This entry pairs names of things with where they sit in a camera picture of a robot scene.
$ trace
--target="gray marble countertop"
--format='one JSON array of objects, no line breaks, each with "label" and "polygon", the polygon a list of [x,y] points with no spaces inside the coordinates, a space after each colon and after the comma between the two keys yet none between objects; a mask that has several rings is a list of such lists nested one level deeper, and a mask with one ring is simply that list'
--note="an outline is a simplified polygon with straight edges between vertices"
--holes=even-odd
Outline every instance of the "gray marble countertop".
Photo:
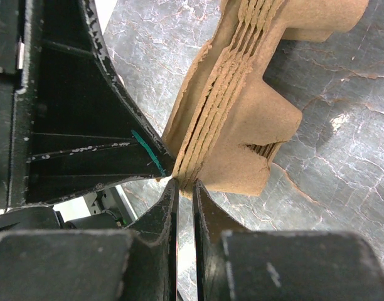
[{"label": "gray marble countertop", "polygon": [[[179,87],[211,38],[219,0],[118,0],[105,40],[125,87],[161,134]],[[260,197],[212,193],[252,230],[348,230],[363,235],[384,267],[384,0],[325,43],[282,41],[265,81],[303,112]],[[136,213],[165,181],[123,185]],[[179,290],[197,300],[191,201],[181,199]]]}]

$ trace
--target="brown cardboard piece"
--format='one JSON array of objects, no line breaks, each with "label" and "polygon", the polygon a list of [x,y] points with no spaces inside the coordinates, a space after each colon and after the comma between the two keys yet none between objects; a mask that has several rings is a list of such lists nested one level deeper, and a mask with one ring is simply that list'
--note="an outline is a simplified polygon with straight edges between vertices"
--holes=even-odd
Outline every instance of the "brown cardboard piece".
[{"label": "brown cardboard piece", "polygon": [[208,189],[259,195],[301,112],[263,81],[280,39],[324,41],[348,31],[368,0],[224,0],[213,39],[195,58],[163,140],[185,196]]}]

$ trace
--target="cardboard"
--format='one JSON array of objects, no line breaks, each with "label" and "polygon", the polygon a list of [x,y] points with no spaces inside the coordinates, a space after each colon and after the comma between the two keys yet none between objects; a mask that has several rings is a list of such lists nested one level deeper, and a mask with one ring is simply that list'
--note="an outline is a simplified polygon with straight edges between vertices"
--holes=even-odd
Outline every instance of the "cardboard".
[{"label": "cardboard", "polygon": [[348,31],[368,0],[225,0],[213,39],[181,86],[163,140],[177,154],[173,176],[191,196],[208,189],[259,195],[301,112],[263,81],[280,39],[324,41]]}]

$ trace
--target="black plastic part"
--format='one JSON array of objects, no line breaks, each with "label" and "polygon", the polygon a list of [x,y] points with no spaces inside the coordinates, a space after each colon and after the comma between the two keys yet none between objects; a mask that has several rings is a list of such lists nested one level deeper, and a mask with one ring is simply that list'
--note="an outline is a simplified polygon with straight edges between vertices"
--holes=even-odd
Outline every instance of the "black plastic part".
[{"label": "black plastic part", "polygon": [[234,300],[384,301],[370,246],[349,233],[225,233]]},{"label": "black plastic part", "polygon": [[0,234],[0,301],[118,300],[132,240],[124,230]]},{"label": "black plastic part", "polygon": [[248,231],[222,210],[200,180],[193,189],[196,277],[199,301],[231,300],[225,258],[221,247],[224,230]]},{"label": "black plastic part", "polygon": [[91,215],[109,211],[122,224],[133,223],[137,216],[121,186],[114,186],[83,196]]},{"label": "black plastic part", "polygon": [[177,215],[178,184],[172,179],[160,200],[127,227],[138,236],[129,255],[124,300],[176,301]]},{"label": "black plastic part", "polygon": [[94,2],[23,3],[8,18],[23,70],[0,74],[0,208],[169,176],[174,158],[117,78]]},{"label": "black plastic part", "polygon": [[126,229],[0,233],[0,300],[176,301],[177,213],[178,185],[171,180]]},{"label": "black plastic part", "polygon": [[359,236],[250,232],[193,191],[198,300],[384,301],[384,275]]},{"label": "black plastic part", "polygon": [[109,213],[100,213],[85,218],[73,219],[65,223],[69,229],[117,229],[115,218]]},{"label": "black plastic part", "polygon": [[56,212],[49,207],[30,207],[11,210],[0,215],[0,232],[25,229],[60,229]]},{"label": "black plastic part", "polygon": [[0,72],[16,73],[22,0],[0,1]]}]

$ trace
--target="green marker mark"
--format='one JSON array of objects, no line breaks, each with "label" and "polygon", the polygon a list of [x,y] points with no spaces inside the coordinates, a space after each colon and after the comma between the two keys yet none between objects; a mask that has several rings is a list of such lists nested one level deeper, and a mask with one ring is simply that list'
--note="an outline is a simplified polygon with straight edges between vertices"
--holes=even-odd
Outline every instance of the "green marker mark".
[{"label": "green marker mark", "polygon": [[159,159],[156,157],[156,155],[153,153],[152,149],[150,148],[150,146],[148,146],[148,144],[146,143],[145,140],[143,140],[143,138],[134,130],[131,130],[132,132],[132,135],[135,136],[135,139],[136,141],[139,142],[140,145],[143,146],[143,148],[147,151],[147,153],[149,154],[150,158],[153,160],[153,162],[155,163],[155,165],[157,166],[157,168],[159,169],[160,173],[161,173],[161,176],[162,177],[166,177],[166,171],[163,169],[163,167],[161,166],[160,164],[160,161]]}]

